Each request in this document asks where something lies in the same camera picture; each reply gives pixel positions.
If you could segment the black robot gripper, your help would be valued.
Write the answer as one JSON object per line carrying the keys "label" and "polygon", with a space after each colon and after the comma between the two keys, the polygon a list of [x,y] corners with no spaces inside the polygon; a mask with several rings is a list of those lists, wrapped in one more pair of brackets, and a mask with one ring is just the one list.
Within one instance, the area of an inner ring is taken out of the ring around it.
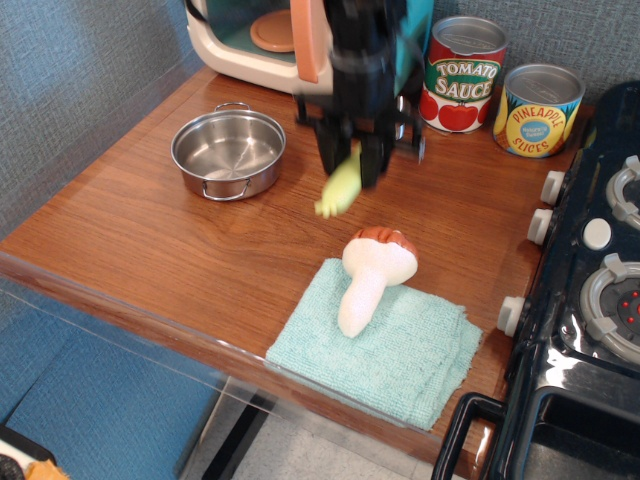
{"label": "black robot gripper", "polygon": [[[383,115],[396,108],[402,97],[395,91],[396,72],[391,69],[391,56],[330,56],[334,74],[330,94],[296,94],[297,122],[311,127],[316,135],[324,171],[331,175],[351,155],[353,131],[372,132],[387,121]],[[374,188],[388,168],[396,147],[412,153],[418,161],[424,159],[424,122],[409,105],[404,134],[365,134],[361,140],[360,176],[363,189]]]}

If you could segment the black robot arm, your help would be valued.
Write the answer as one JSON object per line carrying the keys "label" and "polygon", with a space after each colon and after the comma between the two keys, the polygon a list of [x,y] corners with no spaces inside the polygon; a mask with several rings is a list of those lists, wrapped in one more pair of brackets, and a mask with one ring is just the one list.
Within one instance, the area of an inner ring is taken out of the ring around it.
{"label": "black robot arm", "polygon": [[397,144],[424,155],[415,108],[432,21],[430,1],[326,1],[332,90],[298,95],[297,120],[313,128],[328,175],[360,145],[356,177],[376,186]]}

